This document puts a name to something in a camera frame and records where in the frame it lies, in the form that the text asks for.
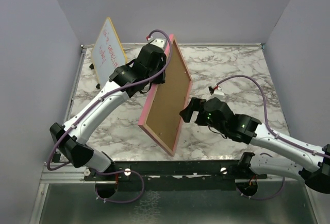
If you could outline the pink picture frame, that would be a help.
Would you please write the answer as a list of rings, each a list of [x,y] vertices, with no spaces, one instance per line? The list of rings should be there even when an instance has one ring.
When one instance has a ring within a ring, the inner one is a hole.
[[[179,115],[188,103],[192,77],[174,34],[172,57],[163,84],[151,86],[138,126],[168,155],[174,156],[183,124]]]

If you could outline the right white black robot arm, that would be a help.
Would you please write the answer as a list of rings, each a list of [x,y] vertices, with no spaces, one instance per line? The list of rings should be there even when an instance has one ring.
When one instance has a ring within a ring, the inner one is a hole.
[[[275,133],[256,118],[235,114],[227,103],[218,98],[205,100],[194,97],[179,114],[188,123],[193,112],[197,112],[195,123],[199,126],[214,128],[232,141],[265,148],[280,155],[280,158],[269,159],[251,155],[237,165],[240,177],[277,175],[304,181],[306,186],[319,193],[329,193],[329,145],[321,147]]]

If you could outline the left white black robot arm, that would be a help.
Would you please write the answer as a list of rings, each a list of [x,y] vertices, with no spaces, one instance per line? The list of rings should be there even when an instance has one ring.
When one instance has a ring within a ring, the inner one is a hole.
[[[167,56],[165,39],[155,39],[143,46],[136,59],[117,67],[101,91],[78,114],[64,124],[54,123],[49,131],[55,148],[76,168],[96,170],[103,180],[113,176],[112,159],[87,145],[95,129],[121,104],[142,92],[152,82],[164,83]]]

